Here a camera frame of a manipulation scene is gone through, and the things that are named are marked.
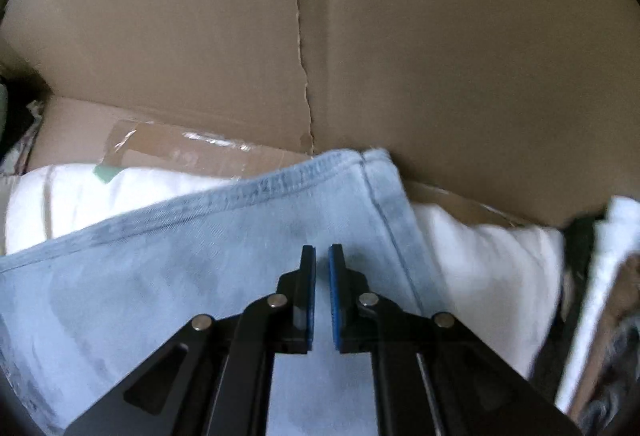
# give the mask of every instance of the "white cloth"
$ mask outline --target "white cloth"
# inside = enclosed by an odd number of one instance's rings
[[[614,196],[604,221],[595,226],[596,243],[589,268],[587,290],[567,363],[556,394],[556,407],[569,411],[589,357],[598,322],[618,276],[630,254],[640,251],[640,203]]]
[[[537,226],[469,227],[435,205],[414,204],[456,315],[527,378],[558,307],[562,234]]]
[[[6,217],[8,254],[89,225],[232,180],[128,168],[108,182],[95,166],[43,167],[24,175]],[[556,311],[562,241],[555,229],[467,227],[434,205],[414,204],[456,307],[455,314],[522,376]]]
[[[20,181],[20,176],[0,176],[0,221],[6,218],[6,213],[9,208],[9,200],[11,194],[14,192],[15,187]],[[0,231],[0,256],[6,255],[6,243],[4,241],[5,231]]]
[[[20,178],[6,214],[6,253],[59,238],[118,214],[232,180],[130,167],[105,182],[93,164],[53,165]]]

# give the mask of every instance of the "light blue denim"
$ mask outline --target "light blue denim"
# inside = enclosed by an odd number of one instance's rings
[[[3,257],[2,370],[59,435],[191,317],[229,317],[273,292],[308,244],[318,251],[314,350],[276,356],[268,434],[377,434],[369,355],[339,355],[332,342],[332,243],[406,311],[450,304],[388,154],[332,151]]]

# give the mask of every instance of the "green tape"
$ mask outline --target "green tape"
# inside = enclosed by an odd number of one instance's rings
[[[111,167],[110,165],[96,165],[94,174],[104,183],[109,183],[115,176],[123,171],[124,167]]]

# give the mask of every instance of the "cloth pile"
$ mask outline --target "cloth pile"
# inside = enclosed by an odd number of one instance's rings
[[[468,227],[411,204],[380,150],[329,152],[245,181],[66,165],[14,184],[4,200],[0,364],[47,435],[194,315],[234,315],[270,292],[304,244],[318,249],[314,351],[276,358],[282,394],[271,400],[269,434],[376,432],[368,357],[333,351],[332,243],[372,289],[409,312],[452,311],[525,377],[559,304],[559,231]]]
[[[614,197],[606,213],[565,230],[563,306],[532,383],[583,434],[599,434],[638,389],[640,204]]]

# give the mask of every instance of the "metal rivet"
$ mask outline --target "metal rivet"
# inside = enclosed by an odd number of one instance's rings
[[[267,304],[272,308],[282,308],[287,304],[287,296],[282,293],[272,293],[267,297]]]
[[[212,322],[213,319],[208,315],[196,315],[196,317],[191,319],[191,327],[196,331],[204,331],[210,328]]]
[[[436,326],[438,328],[448,329],[452,328],[453,324],[456,323],[456,318],[453,317],[452,314],[443,311],[440,313],[436,313],[436,315],[433,316],[433,321],[434,323],[436,323]]]
[[[366,293],[363,293],[360,297],[358,297],[358,300],[360,301],[360,304],[362,304],[363,306],[371,307],[378,304],[378,301],[380,299],[378,299],[378,296],[375,293],[368,291]]]

